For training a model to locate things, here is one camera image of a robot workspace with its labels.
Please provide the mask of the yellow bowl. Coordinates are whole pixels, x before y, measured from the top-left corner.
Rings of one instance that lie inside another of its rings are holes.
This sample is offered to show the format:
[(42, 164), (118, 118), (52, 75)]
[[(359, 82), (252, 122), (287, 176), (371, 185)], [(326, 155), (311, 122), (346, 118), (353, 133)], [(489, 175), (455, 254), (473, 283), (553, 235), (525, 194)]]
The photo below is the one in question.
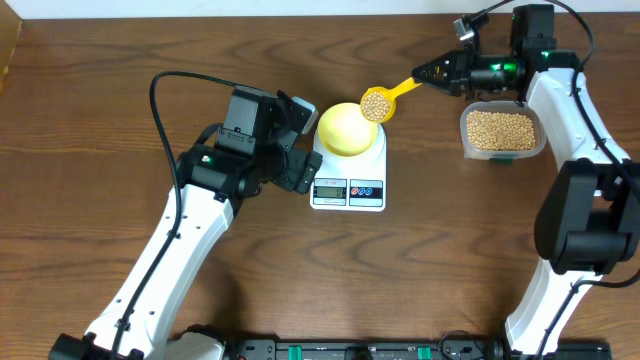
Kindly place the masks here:
[(340, 103), (322, 114), (317, 135), (331, 153), (352, 157), (367, 151), (375, 143), (378, 127), (364, 118), (359, 104)]

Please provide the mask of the yellow measuring scoop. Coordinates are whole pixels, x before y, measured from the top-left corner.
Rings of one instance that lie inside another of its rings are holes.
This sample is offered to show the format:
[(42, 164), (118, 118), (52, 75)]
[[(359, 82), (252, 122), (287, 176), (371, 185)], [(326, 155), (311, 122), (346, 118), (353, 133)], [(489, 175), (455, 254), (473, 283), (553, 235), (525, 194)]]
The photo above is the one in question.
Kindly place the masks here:
[(387, 89), (381, 86), (376, 86), (376, 87), (371, 87), (369, 88), (364, 95), (362, 96), (361, 100), (363, 99), (363, 97), (365, 95), (368, 95), (369, 93), (372, 92), (380, 92), (383, 93), (384, 96), (391, 102), (391, 110), (390, 113), (387, 115), (387, 117), (384, 119), (383, 122), (380, 123), (384, 123), (388, 120), (390, 120), (392, 118), (392, 116), (395, 113), (396, 110), (396, 99), (416, 88), (418, 88), (420, 86), (420, 83), (417, 83), (412, 77), (409, 77), (408, 79), (404, 80), (403, 82), (401, 82), (400, 84), (398, 84), (397, 86), (395, 86), (394, 88), (391, 89)]

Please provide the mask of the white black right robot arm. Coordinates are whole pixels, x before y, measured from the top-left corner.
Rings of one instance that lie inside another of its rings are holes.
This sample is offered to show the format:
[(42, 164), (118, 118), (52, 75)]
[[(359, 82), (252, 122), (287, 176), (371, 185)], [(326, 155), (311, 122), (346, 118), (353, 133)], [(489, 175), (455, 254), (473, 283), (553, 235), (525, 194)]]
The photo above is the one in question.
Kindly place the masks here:
[(560, 333), (584, 295), (606, 287), (607, 275), (639, 245), (639, 165), (591, 101), (586, 59), (558, 48), (554, 9), (554, 2), (516, 7), (507, 55), (481, 51), (487, 10), (465, 15), (454, 24), (461, 48), (411, 74), (451, 96), (515, 92), (537, 116), (558, 167), (535, 219), (534, 276), (503, 337), (482, 350), (485, 359), (594, 358), (593, 345), (560, 348)]

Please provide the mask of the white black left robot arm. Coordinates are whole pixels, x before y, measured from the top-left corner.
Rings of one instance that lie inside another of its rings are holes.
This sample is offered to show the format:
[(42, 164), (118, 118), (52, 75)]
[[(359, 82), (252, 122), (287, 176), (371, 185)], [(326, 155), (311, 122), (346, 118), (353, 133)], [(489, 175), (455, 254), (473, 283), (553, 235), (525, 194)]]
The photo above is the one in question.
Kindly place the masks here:
[(317, 117), (302, 98), (235, 87), (224, 122), (178, 157), (162, 218), (117, 295), (82, 337), (61, 334), (49, 358), (166, 358), (177, 312), (243, 201), (266, 183), (309, 191), (322, 157), (295, 143)]

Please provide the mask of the white digital kitchen scale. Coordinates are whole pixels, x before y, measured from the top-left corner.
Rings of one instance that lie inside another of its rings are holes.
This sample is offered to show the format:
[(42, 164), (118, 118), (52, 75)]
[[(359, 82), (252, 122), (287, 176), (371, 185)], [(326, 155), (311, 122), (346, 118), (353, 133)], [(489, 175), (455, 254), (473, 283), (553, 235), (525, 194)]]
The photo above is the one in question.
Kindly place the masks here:
[(387, 200), (387, 141), (377, 124), (371, 146), (355, 156), (333, 153), (314, 136), (313, 150), (322, 156), (310, 190), (310, 206), (315, 210), (382, 212)]

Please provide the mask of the clear plastic container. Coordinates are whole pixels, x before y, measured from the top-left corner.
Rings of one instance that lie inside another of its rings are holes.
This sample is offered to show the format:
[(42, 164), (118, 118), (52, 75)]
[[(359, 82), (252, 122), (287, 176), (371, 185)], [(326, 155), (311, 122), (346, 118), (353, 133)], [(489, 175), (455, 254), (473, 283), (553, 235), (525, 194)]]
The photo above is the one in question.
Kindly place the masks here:
[(475, 102), (460, 118), (464, 157), (475, 160), (516, 160), (540, 153), (547, 142), (537, 115), (523, 103)]

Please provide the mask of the soybeans pile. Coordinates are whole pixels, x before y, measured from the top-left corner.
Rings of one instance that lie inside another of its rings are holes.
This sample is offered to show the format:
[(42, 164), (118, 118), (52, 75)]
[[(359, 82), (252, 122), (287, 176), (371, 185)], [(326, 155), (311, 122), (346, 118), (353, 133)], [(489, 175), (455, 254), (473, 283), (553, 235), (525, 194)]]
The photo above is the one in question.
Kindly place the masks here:
[(520, 151), (535, 147), (533, 121), (525, 115), (474, 110), (466, 121), (469, 140), (478, 149)]

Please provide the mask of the green tape label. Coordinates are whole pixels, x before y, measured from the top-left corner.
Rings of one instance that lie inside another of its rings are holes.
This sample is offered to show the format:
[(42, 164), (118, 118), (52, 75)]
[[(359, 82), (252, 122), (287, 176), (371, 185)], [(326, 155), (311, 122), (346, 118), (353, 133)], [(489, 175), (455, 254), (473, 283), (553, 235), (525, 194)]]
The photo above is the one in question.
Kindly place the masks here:
[(514, 157), (510, 155), (500, 155), (491, 157), (490, 161), (501, 165), (511, 165), (513, 159)]

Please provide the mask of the brown cardboard panel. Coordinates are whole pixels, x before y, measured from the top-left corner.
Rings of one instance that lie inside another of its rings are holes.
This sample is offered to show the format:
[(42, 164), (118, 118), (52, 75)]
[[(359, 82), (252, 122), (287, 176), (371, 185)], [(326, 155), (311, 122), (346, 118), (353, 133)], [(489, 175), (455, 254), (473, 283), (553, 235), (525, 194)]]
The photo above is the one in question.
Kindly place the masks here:
[(0, 88), (4, 92), (9, 66), (22, 29), (22, 19), (5, 0), (0, 5)]

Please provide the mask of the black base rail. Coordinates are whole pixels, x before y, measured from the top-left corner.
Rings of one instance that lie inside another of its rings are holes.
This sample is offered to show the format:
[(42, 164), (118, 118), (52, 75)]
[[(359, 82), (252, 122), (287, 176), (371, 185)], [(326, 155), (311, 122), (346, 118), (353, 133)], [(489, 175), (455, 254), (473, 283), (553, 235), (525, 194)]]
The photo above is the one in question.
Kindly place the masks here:
[(522, 359), (497, 345), (449, 339), (438, 342), (277, 342), (242, 340), (228, 343), (224, 360), (441, 360)]

